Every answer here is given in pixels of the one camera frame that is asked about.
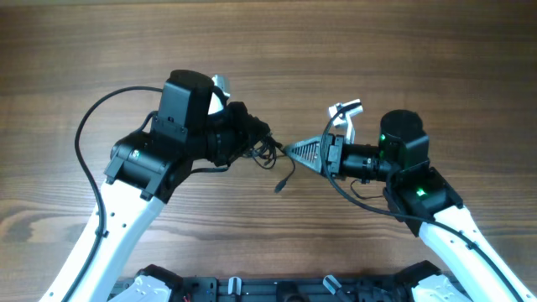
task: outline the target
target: wooden table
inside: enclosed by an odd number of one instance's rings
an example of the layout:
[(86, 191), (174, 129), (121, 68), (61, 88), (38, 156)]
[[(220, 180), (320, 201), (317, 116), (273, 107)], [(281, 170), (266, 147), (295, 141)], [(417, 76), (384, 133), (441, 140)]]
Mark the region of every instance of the wooden table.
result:
[[(537, 18), (534, 3), (182, 3), (0, 9), (0, 301), (49, 287), (95, 205), (73, 137), (99, 97), (162, 86), (174, 69), (229, 77), (232, 99), (293, 143), (326, 109), (361, 98), (356, 141), (417, 111), (432, 164), (490, 243), (537, 292)], [(158, 107), (129, 92), (96, 110), (82, 153), (98, 183), (112, 145)], [(183, 276), (393, 273), (429, 259), (394, 219), (358, 209), (286, 159), (191, 176), (136, 246)], [(377, 194), (382, 184), (362, 186)], [(385, 201), (371, 201), (385, 207)]]

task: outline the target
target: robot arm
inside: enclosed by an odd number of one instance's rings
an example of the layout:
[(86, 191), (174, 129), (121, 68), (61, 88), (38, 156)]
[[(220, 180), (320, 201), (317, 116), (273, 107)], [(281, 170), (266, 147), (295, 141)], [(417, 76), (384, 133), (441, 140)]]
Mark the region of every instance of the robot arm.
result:
[[(343, 114), (345, 106), (350, 110)], [(361, 107), (359, 100), (343, 106), (337, 104), (337, 110), (329, 110), (332, 116), (329, 125), (351, 127), (351, 123), (342, 119), (350, 119), (349, 112), (359, 113)], [(473, 300), (535, 301), (479, 232), (462, 198), (430, 167), (429, 137), (418, 115), (395, 110), (384, 115), (380, 124), (377, 147), (352, 143), (348, 129), (346, 137), (328, 134), (328, 126), (323, 136), (292, 144), (285, 151), (292, 159), (326, 176), (353, 203), (406, 223), (415, 236), (421, 237), (444, 260)], [(374, 209), (341, 192), (333, 179), (346, 177), (360, 179), (363, 184), (370, 180), (385, 182), (383, 196), (389, 211)], [(415, 299), (417, 296), (423, 300), (450, 298), (449, 293), (438, 294), (435, 288), (424, 284), (415, 288)]]
[[(112, 148), (107, 179), (101, 187), (106, 231), (91, 265), (66, 299), (96, 239), (97, 208), (41, 301), (106, 301), (143, 232), (175, 188), (195, 172), (195, 160), (229, 167), (257, 142), (275, 143), (269, 137), (269, 126), (249, 115), (243, 103), (227, 104), (229, 94), (222, 91), (225, 84), (222, 78), (211, 79), (194, 71), (171, 73), (159, 111), (152, 117), (151, 131), (139, 129)], [(157, 290), (139, 293), (162, 294)]]
[[(276, 142), (269, 136), (266, 123), (249, 115), (242, 103), (226, 104), (229, 95), (215, 88), (220, 81), (188, 70), (171, 73), (159, 111), (152, 116), (150, 132), (140, 129), (130, 133), (112, 148), (102, 185), (108, 223), (91, 265), (66, 299), (65, 293), (95, 241), (100, 214), (97, 208), (41, 301), (107, 300), (136, 242), (175, 188), (195, 172), (191, 169), (195, 160), (207, 159), (216, 167), (230, 166), (259, 141), (274, 147)], [(221, 101), (219, 106), (211, 105), (214, 96)], [(287, 147), (285, 153), (329, 180), (354, 177), (364, 184), (370, 180), (386, 182), (383, 195), (393, 216), (442, 258), (473, 300), (535, 301), (479, 232), (462, 198), (430, 167), (429, 137), (417, 114), (404, 110), (387, 113), (381, 121), (378, 147), (359, 145), (353, 143), (350, 118), (362, 108), (359, 100), (349, 104), (354, 108), (344, 115), (339, 115), (345, 107), (341, 104), (331, 110), (333, 117), (338, 116), (339, 126), (347, 125), (345, 137), (329, 134), (310, 138)], [(327, 150), (326, 156), (321, 150)], [(439, 223), (465, 237), (448, 232)], [(477, 250), (491, 262), (487, 263)], [(429, 274), (418, 280), (411, 289), (415, 301), (467, 301), (451, 289), (446, 278)], [(175, 284), (159, 282), (150, 275), (139, 276), (136, 284), (114, 301), (169, 301)], [(336, 282), (328, 284), (327, 288), (333, 288), (340, 299), (345, 296), (336, 289)]]

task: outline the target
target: wire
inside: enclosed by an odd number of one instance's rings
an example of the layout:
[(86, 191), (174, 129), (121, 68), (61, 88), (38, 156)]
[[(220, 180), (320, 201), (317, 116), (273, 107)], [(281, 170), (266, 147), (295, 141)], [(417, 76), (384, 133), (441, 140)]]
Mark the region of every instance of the wire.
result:
[[(281, 147), (278, 147), (278, 150), (283, 153), (284, 155), (283, 156), (287, 156), (287, 154), (285, 153), (285, 151), (281, 148)], [(287, 180), (289, 180), (289, 178), (291, 178), (291, 175), (293, 175), (293, 173), (295, 172), (296, 170), (296, 164), (295, 164), (295, 161), (289, 157), (289, 160), (291, 161), (291, 163), (293, 164), (293, 169), (291, 170), (291, 172), (287, 175), (287, 177), (285, 177), (284, 179), (282, 179), (277, 185), (276, 187), (274, 188), (274, 193), (279, 193), (284, 187), (285, 185), (287, 185)]]
[(227, 100), (229, 99), (229, 96), (226, 96), (224, 94), (224, 91), (222, 91), (220, 87), (214, 85), (212, 87), (212, 93), (214, 93), (220, 99), (220, 103), (223, 107), (227, 106)]
[[(86, 261), (84, 262), (84, 265), (82, 265), (80, 272), (78, 273), (78, 275), (76, 275), (75, 281), (73, 281), (73, 284), (69, 287), (69, 289), (67, 290), (67, 293), (62, 299), (63, 302), (69, 301), (70, 297), (73, 295), (79, 283), (81, 282), (82, 278), (86, 274), (86, 271), (90, 267), (90, 264), (93, 261), (93, 258), (95, 257), (97, 253), (99, 245), (101, 244), (101, 240), (104, 237), (104, 234), (107, 229), (107, 213), (106, 213), (106, 208), (104, 206), (104, 202), (102, 201), (101, 192), (99, 191), (99, 188), (97, 187), (95, 179), (93, 179), (93, 175), (91, 175), (91, 171), (88, 169), (86, 162), (84, 161), (84, 158), (82, 158), (81, 147), (80, 147), (82, 128), (86, 124), (86, 121), (90, 117), (90, 115), (104, 101), (111, 98), (112, 96), (116, 96), (125, 91), (139, 91), (139, 90), (162, 92), (162, 89), (160, 88), (146, 87), (146, 86), (132, 86), (132, 87), (125, 87), (125, 88), (116, 90), (114, 92), (108, 93), (99, 101), (97, 101), (95, 104), (93, 104), (93, 106), (91, 106), (90, 109), (88, 109), (88, 111), (82, 118), (80, 125), (78, 125), (78, 128), (76, 129), (76, 135), (75, 135), (76, 158), (78, 159), (78, 162), (81, 164), (82, 170), (84, 171), (84, 174), (86, 175), (88, 181), (90, 182), (91, 189), (93, 190), (93, 194), (95, 195), (98, 214), (99, 214), (99, 225), (95, 232), (95, 241), (93, 242), (93, 246), (91, 246), (90, 253), (87, 256)], [(151, 119), (150, 116), (146, 117), (147, 122), (149, 122), (149, 119)], [(147, 126), (147, 123), (144, 121), (144, 124), (142, 125), (141, 128), (143, 129), (145, 128), (145, 126)]]
[(156, 116), (157, 114), (159, 114), (158, 111), (152, 111), (148, 114), (147, 117), (145, 117), (145, 119), (143, 120), (142, 122), (142, 126), (140, 126), (138, 129), (132, 131), (132, 133), (139, 133), (139, 132), (142, 132), (145, 127), (148, 125), (149, 121), (151, 120), (151, 118), (153, 118), (154, 116)]
[(228, 170), (229, 170), (229, 168), (198, 168), (198, 169), (193, 169), (190, 173), (191, 174), (194, 174), (194, 173), (221, 173), (221, 172), (226, 172)]
[[(340, 116), (340, 114), (343, 114), (349, 110), (352, 110), (354, 109), (355, 107), (358, 107), (358, 106), (361, 106), (362, 104), (361, 103), (354, 103), (354, 104), (351, 104), (349, 106), (346, 106), (346, 107), (343, 107), (341, 108), (335, 115), (334, 117), (332, 117), (330, 119), (330, 121), (328, 122), (328, 124), (326, 124), (326, 127), (325, 127), (325, 131), (323, 132), (322, 134), (322, 137), (321, 137), (321, 158), (322, 159), (326, 159), (326, 156), (327, 156), (327, 148), (325, 146), (325, 143), (326, 143), (326, 138), (328, 136), (328, 132), (330, 131), (331, 129), (331, 126), (332, 124), (334, 123), (334, 121), (336, 120), (336, 118), (338, 118)], [(325, 160), (322, 160), (321, 161), (322, 163), (322, 168), (324, 171), (327, 171), (328, 172), (328, 166), (326, 164), (326, 161)], [(481, 258), (491, 267), (491, 269), (494, 271), (494, 273), (496, 273), (496, 275), (502, 280), (502, 282), (505, 284), (505, 286), (508, 288), (508, 290), (511, 292), (511, 294), (513, 295), (513, 297), (518, 301), (518, 302), (523, 302), (524, 300), (522, 299), (522, 297), (520, 296), (519, 292), (516, 291), (516, 289), (514, 288), (514, 286), (509, 282), (509, 280), (505, 277), (505, 275), (502, 273), (502, 271), (498, 268), (498, 266), (496, 266), (496, 264), (493, 262), (493, 260), (474, 242), (472, 242), (470, 239), (468, 239), (467, 237), (465, 237), (464, 235), (462, 235), (460, 232), (457, 232), (456, 230), (454, 230), (453, 228), (443, 224), (443, 223), (440, 223), (438, 221), (432, 221), (432, 220), (429, 220), (429, 219), (426, 219), (426, 218), (422, 218), (422, 217), (419, 217), (419, 216), (411, 216), (411, 215), (404, 215), (404, 214), (396, 214), (396, 213), (392, 213), (390, 211), (386, 211), (386, 210), (381, 210), (381, 209), (378, 209), (376, 207), (373, 207), (373, 206), (368, 206), (354, 198), (352, 198), (352, 196), (350, 196), (347, 192), (345, 192), (337, 183), (336, 181), (334, 180), (333, 176), (331, 175), (331, 173), (326, 173), (326, 178), (328, 179), (328, 181), (330, 181), (331, 185), (334, 187), (334, 189), (336, 189), (336, 191), (343, 197), (345, 197), (345, 199), (349, 200), (351, 203), (363, 208), (364, 210), (367, 210), (367, 211), (371, 211), (371, 212), (374, 212), (374, 213), (377, 213), (377, 214), (381, 214), (381, 215), (386, 215), (386, 216), (392, 216), (392, 217), (395, 217), (395, 218), (400, 218), (400, 219), (404, 219), (404, 220), (414, 220), (414, 221), (421, 221), (421, 222), (425, 222), (425, 223), (429, 223), (433, 226), (437, 226), (441, 229), (444, 229), (448, 232), (450, 232), (451, 234), (459, 237), (463, 242), (465, 242), (467, 244), (467, 247), (469, 249), (473, 249), (474, 251), (476, 251), (476, 253), (481, 256)]]
[[(263, 169), (272, 169), (276, 165), (276, 159), (287, 156), (283, 149), (283, 145), (281, 143), (276, 142), (271, 136), (263, 138), (262, 140), (260, 140), (260, 143), (261, 146), (257, 148), (251, 148), (242, 156), (246, 159), (253, 159), (253, 161), (255, 161), (255, 163)], [(276, 149), (279, 150), (282, 155), (277, 155)], [(264, 164), (259, 163), (256, 158), (264, 159)], [(287, 185), (287, 180), (289, 180), (289, 178), (295, 173), (295, 161), (291, 157), (289, 157), (289, 160), (293, 164), (293, 169), (284, 179), (282, 179), (276, 185), (276, 187), (274, 188), (274, 193), (279, 193), (285, 187), (285, 185)]]
[(354, 195), (355, 195), (356, 197), (358, 197), (358, 199), (361, 199), (361, 200), (368, 200), (368, 199), (373, 199), (373, 198), (384, 197), (384, 195), (378, 195), (378, 196), (365, 196), (365, 197), (364, 197), (364, 196), (360, 196), (360, 195), (358, 194), (358, 192), (356, 192), (356, 191), (354, 190), (354, 188), (352, 187), (352, 185), (354, 185), (354, 183), (357, 182), (357, 181), (358, 181), (358, 180), (353, 180), (353, 181), (352, 181), (352, 183), (351, 183), (351, 191), (352, 191), (352, 193), (354, 193)]

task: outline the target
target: black joint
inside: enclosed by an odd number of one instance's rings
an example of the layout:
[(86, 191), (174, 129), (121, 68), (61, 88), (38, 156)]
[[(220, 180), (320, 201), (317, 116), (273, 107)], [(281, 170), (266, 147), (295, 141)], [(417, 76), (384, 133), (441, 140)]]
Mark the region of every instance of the black joint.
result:
[(178, 291), (183, 286), (183, 279), (179, 275), (154, 264), (149, 265), (147, 268), (140, 269), (137, 273), (137, 276), (139, 275), (151, 276), (164, 282), (172, 292)]
[[(413, 176), (406, 178), (405, 173)], [(462, 205), (462, 198), (433, 167), (417, 169), (414, 172), (399, 170), (395, 172), (394, 179), (395, 181), (386, 183), (387, 189), (384, 191), (387, 193), (384, 197), (388, 202), (388, 208), (392, 212), (434, 221), (435, 213), (450, 206)], [(406, 220), (405, 223), (418, 237), (422, 222)]]
[(410, 301), (412, 288), (417, 286), (421, 280), (433, 275), (440, 275), (441, 270), (433, 263), (424, 261), (414, 264), (394, 275), (394, 301)]
[(140, 198), (146, 201), (150, 201), (153, 196), (148, 192), (142, 191), (142, 194), (140, 194)]

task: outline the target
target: black cable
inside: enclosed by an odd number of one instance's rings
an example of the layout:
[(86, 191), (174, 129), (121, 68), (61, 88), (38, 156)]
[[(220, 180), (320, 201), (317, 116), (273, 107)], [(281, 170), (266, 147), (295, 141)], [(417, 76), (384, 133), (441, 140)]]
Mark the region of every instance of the black cable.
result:
[(132, 133), (138, 133), (138, 132), (141, 132), (145, 129), (145, 127), (148, 125), (149, 121), (151, 120), (151, 118), (153, 118), (154, 116), (156, 116), (157, 114), (159, 114), (158, 111), (152, 111), (148, 114), (147, 117), (145, 117), (145, 119), (143, 120), (142, 122), (142, 126), (140, 126), (138, 129), (132, 131)]
[[(95, 109), (101, 105), (104, 101), (109, 99), (112, 96), (116, 96), (122, 92), (125, 91), (136, 91), (136, 90), (143, 90), (143, 91), (156, 91), (156, 92), (162, 92), (162, 89), (160, 88), (154, 88), (154, 87), (146, 87), (146, 86), (132, 86), (132, 87), (125, 87), (119, 90), (116, 90), (114, 92), (108, 93), (103, 98), (101, 98), (99, 101), (97, 101), (93, 106), (88, 109), (86, 114), (81, 120), (80, 125), (78, 125), (78, 128), (76, 129), (76, 135), (75, 135), (75, 153), (76, 158), (78, 159), (78, 162), (81, 164), (82, 170), (84, 170), (84, 174), (86, 174), (86, 177), (88, 181), (90, 182), (91, 189), (93, 190), (93, 194), (95, 195), (95, 199), (97, 202), (97, 209), (99, 214), (99, 225), (97, 227), (97, 230), (95, 232), (95, 241), (93, 242), (93, 246), (91, 247), (90, 253), (88, 254), (86, 261), (84, 262), (84, 265), (82, 265), (81, 271), (76, 275), (75, 281), (73, 281), (73, 284), (69, 287), (69, 290), (67, 290), (67, 293), (65, 294), (64, 298), (62, 299), (63, 302), (69, 301), (70, 297), (73, 295), (73, 293), (76, 290), (76, 287), (78, 287), (78, 284), (86, 274), (87, 269), (90, 267), (91, 262), (93, 261), (93, 258), (96, 255), (96, 252), (99, 248), (99, 245), (101, 244), (101, 240), (103, 238), (103, 235), (107, 229), (107, 213), (104, 206), (104, 202), (102, 201), (101, 192), (99, 191), (99, 188), (97, 187), (97, 184), (95, 182), (95, 179), (93, 179), (93, 175), (91, 175), (91, 171), (87, 168), (86, 162), (82, 158), (81, 153), (81, 147), (80, 147), (80, 140), (81, 140), (81, 133), (82, 128), (86, 124), (87, 119), (90, 117), (90, 115), (95, 111)], [(144, 122), (145, 125), (142, 125), (142, 129), (145, 128), (147, 125), (146, 122)]]
[[(281, 147), (278, 147), (278, 150), (283, 153), (284, 155), (283, 156), (287, 156), (287, 154), (285, 153), (285, 151), (281, 148)], [(287, 177), (285, 177), (284, 179), (282, 179), (277, 185), (276, 187), (274, 188), (274, 193), (279, 193), (284, 187), (285, 185), (287, 185), (287, 180), (289, 180), (289, 178), (291, 177), (291, 175), (293, 175), (293, 173), (295, 172), (296, 170), (296, 164), (295, 164), (295, 161), (289, 157), (289, 160), (291, 161), (291, 163), (293, 164), (293, 169), (291, 170), (291, 172), (287, 175)]]
[[(242, 156), (246, 159), (253, 159), (253, 161), (255, 161), (255, 163), (263, 169), (272, 169), (276, 165), (276, 159), (287, 156), (287, 154), (285, 153), (283, 149), (283, 145), (281, 143), (276, 142), (274, 138), (270, 136), (263, 138), (260, 141), (260, 143), (261, 145), (259, 147), (251, 148)], [(279, 150), (282, 153), (282, 155), (277, 155), (276, 149)], [(264, 159), (265, 160), (264, 164), (259, 163), (257, 158)], [(282, 179), (276, 185), (276, 187), (274, 188), (274, 193), (279, 193), (285, 187), (285, 185), (287, 185), (287, 180), (289, 180), (289, 178), (293, 175), (293, 173), (296, 170), (295, 161), (291, 157), (289, 157), (289, 160), (293, 164), (293, 169), (291, 170), (291, 172), (289, 172), (289, 174), (284, 179)]]
[(212, 87), (212, 93), (214, 93), (220, 99), (220, 103), (223, 107), (227, 106), (227, 100), (229, 100), (229, 97), (224, 94), (224, 91), (222, 91), (220, 87), (214, 85)]
[[(326, 146), (325, 146), (325, 143), (326, 143), (326, 137), (328, 136), (328, 132), (330, 131), (332, 124), (334, 123), (336, 118), (338, 118), (340, 116), (340, 114), (343, 114), (344, 112), (352, 110), (352, 109), (354, 109), (354, 108), (356, 108), (358, 106), (361, 106), (361, 105), (362, 105), (361, 103), (354, 103), (354, 104), (351, 104), (349, 106), (341, 108), (334, 115), (334, 117), (332, 117), (330, 119), (330, 121), (326, 125), (325, 131), (323, 132), (322, 137), (321, 137), (321, 158), (323, 159), (321, 161), (321, 163), (322, 163), (322, 168), (323, 168), (324, 171), (328, 171), (328, 166), (326, 164), (326, 161), (324, 160), (324, 159), (326, 159), (327, 151), (328, 151)], [(336, 181), (334, 180), (334, 178), (331, 175), (331, 173), (326, 173), (326, 178), (328, 179), (328, 181), (330, 181), (330, 183), (334, 187), (334, 189), (336, 189), (336, 191), (339, 194), (341, 194), (341, 196), (345, 197), (345, 199), (347, 199), (351, 203), (363, 208), (364, 210), (371, 211), (371, 212), (381, 214), (381, 215), (392, 216), (392, 217), (400, 218), (400, 219), (404, 219), (404, 220), (409, 219), (409, 220), (421, 221), (421, 222), (429, 223), (429, 224), (431, 224), (433, 226), (437, 226), (437, 227), (439, 227), (441, 229), (444, 229), (444, 230), (450, 232), (451, 234), (459, 237), (463, 242), (465, 242), (467, 244), (467, 247), (469, 249), (473, 249), (474, 251), (476, 251), (476, 253), (479, 256), (481, 256), (481, 258), (491, 267), (491, 269), (494, 271), (494, 273), (496, 273), (496, 275), (502, 280), (502, 282), (505, 284), (505, 286), (509, 289), (509, 291), (511, 292), (513, 297), (518, 302), (523, 302), (524, 301), (522, 299), (522, 297), (520, 296), (520, 294), (516, 291), (514, 286), (509, 282), (509, 280), (505, 277), (505, 275), (498, 268), (498, 266), (496, 266), (496, 264), (493, 262), (493, 260), (476, 243), (472, 242), (470, 239), (468, 239), (466, 236), (462, 235), (460, 232), (452, 229), (451, 227), (449, 227), (449, 226), (447, 226), (447, 225), (445, 225), (443, 223), (437, 222), (437, 221), (432, 221), (432, 220), (425, 219), (425, 218), (422, 218), (422, 217), (419, 217), (419, 216), (396, 214), (396, 213), (392, 213), (390, 211), (378, 209), (378, 208), (373, 207), (373, 206), (368, 206), (368, 205), (366, 205), (366, 204), (364, 204), (364, 203), (352, 198), (352, 196), (350, 196), (347, 192), (345, 192), (336, 183)]]
[(229, 168), (198, 168), (198, 169), (193, 169), (190, 173), (191, 174), (194, 174), (194, 173), (221, 173), (221, 172), (226, 172), (228, 170), (229, 170)]
[(358, 180), (353, 180), (352, 183), (351, 183), (351, 191), (352, 193), (354, 193), (354, 195), (360, 199), (360, 200), (368, 200), (368, 199), (373, 199), (373, 198), (380, 198), (380, 197), (384, 197), (384, 195), (378, 195), (378, 196), (361, 196), (358, 194), (358, 192), (356, 192), (354, 190), (354, 188), (352, 187), (352, 185), (354, 185), (355, 182), (357, 182)]

